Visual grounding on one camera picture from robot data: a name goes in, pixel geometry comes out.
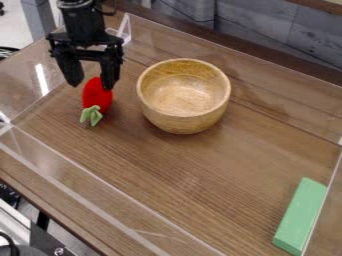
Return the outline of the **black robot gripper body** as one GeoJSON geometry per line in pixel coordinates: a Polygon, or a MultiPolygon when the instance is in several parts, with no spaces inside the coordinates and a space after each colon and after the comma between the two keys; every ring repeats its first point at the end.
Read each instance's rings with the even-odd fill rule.
{"type": "Polygon", "coordinates": [[[66,32],[56,32],[48,34],[46,40],[50,45],[50,56],[60,62],[98,62],[104,57],[112,57],[117,64],[122,63],[124,40],[106,32],[81,40],[72,38],[66,32]]]}

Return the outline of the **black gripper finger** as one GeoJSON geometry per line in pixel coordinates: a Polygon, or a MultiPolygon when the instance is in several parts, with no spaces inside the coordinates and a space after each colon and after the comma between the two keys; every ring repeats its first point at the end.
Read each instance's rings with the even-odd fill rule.
{"type": "Polygon", "coordinates": [[[80,60],[70,52],[56,52],[54,58],[65,81],[72,87],[76,87],[84,79],[80,60]]]}
{"type": "Polygon", "coordinates": [[[101,83],[105,90],[113,88],[114,83],[120,79],[120,67],[122,64],[121,55],[116,49],[106,49],[100,59],[101,83]]]}

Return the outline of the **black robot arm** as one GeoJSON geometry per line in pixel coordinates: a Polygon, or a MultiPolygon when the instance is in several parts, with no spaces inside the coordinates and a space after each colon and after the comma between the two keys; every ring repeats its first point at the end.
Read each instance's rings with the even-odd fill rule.
{"type": "Polygon", "coordinates": [[[124,40],[105,32],[104,17],[116,10],[105,12],[101,0],[57,0],[57,8],[65,31],[49,33],[45,39],[64,79],[76,87],[84,80],[81,62],[93,61],[100,65],[102,89],[110,90],[120,79],[124,40]]]}

